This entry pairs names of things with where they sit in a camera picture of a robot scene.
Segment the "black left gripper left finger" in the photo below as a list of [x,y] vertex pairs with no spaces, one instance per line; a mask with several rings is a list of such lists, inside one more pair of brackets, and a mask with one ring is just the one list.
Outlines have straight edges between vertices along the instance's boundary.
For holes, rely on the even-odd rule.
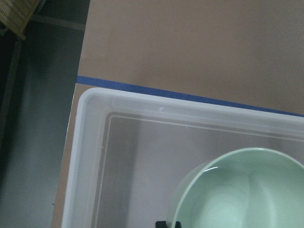
[[156,221],[155,228],[167,228],[166,221]]

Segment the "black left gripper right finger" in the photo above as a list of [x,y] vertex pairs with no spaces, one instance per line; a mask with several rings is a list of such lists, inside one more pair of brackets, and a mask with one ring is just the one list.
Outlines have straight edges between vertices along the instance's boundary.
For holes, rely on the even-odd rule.
[[175,222],[175,228],[181,228],[181,223],[179,221]]

